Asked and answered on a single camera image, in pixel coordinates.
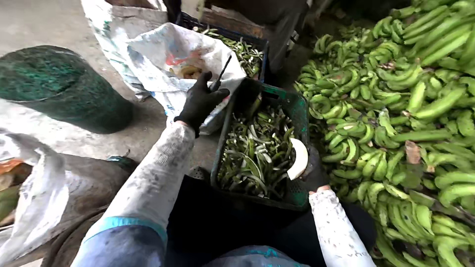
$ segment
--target arm sleeve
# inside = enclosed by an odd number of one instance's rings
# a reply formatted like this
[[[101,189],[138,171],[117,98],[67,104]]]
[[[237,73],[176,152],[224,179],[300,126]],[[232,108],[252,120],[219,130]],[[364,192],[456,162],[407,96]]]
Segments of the arm sleeve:
[[[375,266],[332,190],[309,196],[323,258],[328,267]]]
[[[167,127],[83,243],[110,228],[142,225],[155,230],[166,245],[168,217],[189,170],[194,141],[195,132],[190,127],[177,123]]]

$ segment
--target plastic crate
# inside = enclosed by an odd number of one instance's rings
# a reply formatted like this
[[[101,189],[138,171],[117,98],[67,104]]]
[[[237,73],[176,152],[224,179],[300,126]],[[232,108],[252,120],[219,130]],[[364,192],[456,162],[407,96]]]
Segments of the plastic crate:
[[[264,82],[264,73],[266,72],[267,57],[268,57],[268,52],[269,52],[269,42],[267,40],[245,35],[236,31],[231,31],[231,30],[218,27],[215,25],[200,23],[197,19],[193,18],[192,16],[184,12],[182,12],[178,16],[178,19],[175,24],[187,29],[193,29],[193,27],[206,28],[209,25],[210,29],[217,29],[216,31],[217,34],[220,34],[228,39],[231,39],[233,41],[238,41],[238,42],[242,38],[243,41],[245,41],[248,45],[252,45],[253,48],[259,51],[262,51],[264,55],[262,57],[261,65],[259,66],[260,73],[258,76],[258,80],[261,82]]]
[[[282,201],[224,191],[216,183],[219,169],[221,168],[221,158],[224,152],[224,145],[226,144],[226,139],[230,130],[232,114],[233,112],[239,114],[249,109],[259,93],[261,93],[262,96],[262,105],[282,107],[284,113],[290,119],[292,119],[292,123],[295,127],[294,134],[296,138],[300,139],[306,146],[309,144],[309,136],[307,131],[307,101],[297,93],[287,92],[283,89],[246,78],[237,88],[236,92],[234,92],[230,102],[228,103],[223,129],[219,138],[218,149],[216,151],[216,157],[213,163],[213,169],[211,170],[210,184],[213,188],[236,200],[250,200],[252,202],[288,210],[306,210],[309,206],[308,192],[304,188],[304,182],[302,182],[300,179],[295,179],[293,181],[286,179],[287,191]]]

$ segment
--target plantain bunch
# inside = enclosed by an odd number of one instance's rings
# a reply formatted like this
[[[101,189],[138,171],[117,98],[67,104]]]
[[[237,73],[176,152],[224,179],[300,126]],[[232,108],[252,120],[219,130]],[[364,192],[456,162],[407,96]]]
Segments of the plantain bunch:
[[[379,266],[474,265],[474,26],[473,0],[415,0],[319,38],[295,82],[332,188],[378,222]]]

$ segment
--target concrete floor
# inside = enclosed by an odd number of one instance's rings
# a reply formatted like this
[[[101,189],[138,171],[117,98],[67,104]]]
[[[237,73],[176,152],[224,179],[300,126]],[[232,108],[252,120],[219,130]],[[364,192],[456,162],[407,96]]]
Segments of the concrete floor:
[[[124,98],[134,103],[134,120],[126,129],[108,135],[90,133],[53,120],[34,110],[0,99],[0,127],[30,134],[61,153],[105,159],[124,155],[141,161],[165,128],[162,106],[149,97],[138,102],[100,50],[80,0],[0,0],[0,56],[36,45],[55,45],[81,54]],[[191,166],[211,169],[219,133],[201,136]]]

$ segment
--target work glove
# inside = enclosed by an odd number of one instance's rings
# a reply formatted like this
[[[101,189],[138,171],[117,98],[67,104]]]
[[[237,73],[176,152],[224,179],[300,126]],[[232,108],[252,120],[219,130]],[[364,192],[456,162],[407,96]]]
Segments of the work glove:
[[[309,146],[307,168],[302,174],[302,180],[305,182],[305,188],[309,192],[317,192],[319,187],[328,185],[330,179],[323,171],[322,163],[318,150],[313,146]]]
[[[229,95],[229,90],[220,89],[211,92],[207,82],[211,79],[210,71],[204,72],[186,93],[186,101],[180,115],[173,120],[182,121],[195,130],[196,138],[200,134],[200,126],[213,109]]]

